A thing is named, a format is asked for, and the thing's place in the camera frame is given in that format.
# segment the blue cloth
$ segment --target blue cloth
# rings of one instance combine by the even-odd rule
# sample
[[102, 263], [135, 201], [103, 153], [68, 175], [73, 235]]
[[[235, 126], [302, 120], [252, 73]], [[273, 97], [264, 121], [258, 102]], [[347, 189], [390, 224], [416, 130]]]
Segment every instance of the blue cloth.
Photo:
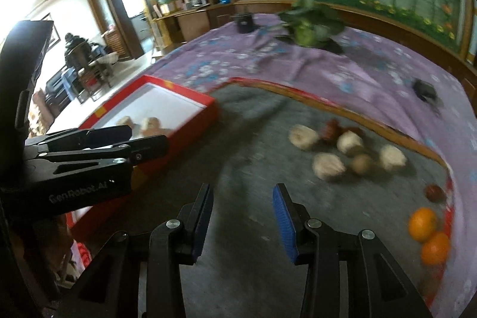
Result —
[[75, 68], [67, 68], [64, 72], [61, 72], [61, 82], [63, 83], [64, 90], [66, 91], [66, 94], [68, 95], [70, 101], [73, 101], [77, 97], [75, 91], [71, 87], [75, 79]]

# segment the blue gripper pad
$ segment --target blue gripper pad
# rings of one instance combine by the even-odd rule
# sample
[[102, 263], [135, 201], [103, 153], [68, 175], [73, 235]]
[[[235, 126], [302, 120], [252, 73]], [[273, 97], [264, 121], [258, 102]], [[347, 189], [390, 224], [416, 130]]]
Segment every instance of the blue gripper pad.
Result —
[[290, 216], [289, 210], [285, 204], [285, 199], [280, 191], [280, 185], [283, 184], [278, 184], [273, 188], [273, 209], [275, 210], [278, 229], [280, 229], [281, 240], [285, 247], [285, 251], [292, 263], [295, 263], [298, 257], [297, 235], [292, 217]]
[[209, 185], [203, 185], [201, 191], [205, 191], [204, 199], [202, 202], [202, 208], [200, 209], [199, 219], [194, 230], [194, 236], [192, 238], [192, 259], [194, 262], [202, 255], [204, 249], [204, 243], [206, 241], [207, 229], [212, 215], [212, 208], [214, 206], [214, 191], [209, 188]]

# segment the black container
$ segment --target black container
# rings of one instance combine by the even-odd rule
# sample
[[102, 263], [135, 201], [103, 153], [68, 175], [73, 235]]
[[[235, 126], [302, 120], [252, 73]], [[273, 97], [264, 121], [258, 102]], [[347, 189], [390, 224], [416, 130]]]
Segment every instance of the black container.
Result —
[[255, 30], [252, 13], [238, 13], [234, 15], [235, 24], [240, 34], [248, 34]]

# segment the red box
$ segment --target red box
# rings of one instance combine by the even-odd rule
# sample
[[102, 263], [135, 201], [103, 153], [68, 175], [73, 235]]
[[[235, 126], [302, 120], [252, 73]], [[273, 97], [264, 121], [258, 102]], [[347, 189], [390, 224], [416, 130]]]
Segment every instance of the red box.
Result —
[[[133, 190], [138, 189], [147, 179], [157, 171], [163, 169], [171, 159], [178, 156], [178, 154], [193, 143], [211, 124], [219, 118], [219, 109], [215, 99], [209, 95], [195, 92], [189, 88], [181, 87], [171, 81], [162, 80], [152, 76], [141, 76], [132, 83], [128, 84], [123, 89], [119, 90], [108, 101], [99, 107], [88, 119], [86, 119], [81, 129], [93, 127], [106, 113], [114, 111], [125, 99], [130, 97], [134, 92], [139, 90], [146, 84], [152, 84], [162, 89], [185, 97], [188, 100], [196, 102], [203, 106], [203, 108], [189, 118], [185, 123], [182, 123], [178, 128], [168, 135], [169, 153], [167, 156], [153, 161], [142, 163], [134, 167], [133, 176], [131, 178], [131, 186]], [[116, 198], [114, 200], [105, 201], [91, 207], [79, 220], [76, 220], [76, 213], [68, 213], [67, 222], [71, 230], [73, 238], [82, 242], [88, 238], [105, 220], [107, 220], [129, 196]]]

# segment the green plant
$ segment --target green plant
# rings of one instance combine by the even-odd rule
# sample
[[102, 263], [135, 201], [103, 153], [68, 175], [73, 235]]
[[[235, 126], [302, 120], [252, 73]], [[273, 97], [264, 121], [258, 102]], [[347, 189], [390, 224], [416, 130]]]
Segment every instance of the green plant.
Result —
[[300, 0], [293, 4], [291, 10], [278, 13], [282, 26], [289, 35], [276, 38], [303, 47], [315, 47], [332, 53], [342, 53], [343, 49], [331, 39], [344, 30], [344, 23], [336, 10], [326, 4], [313, 0]]

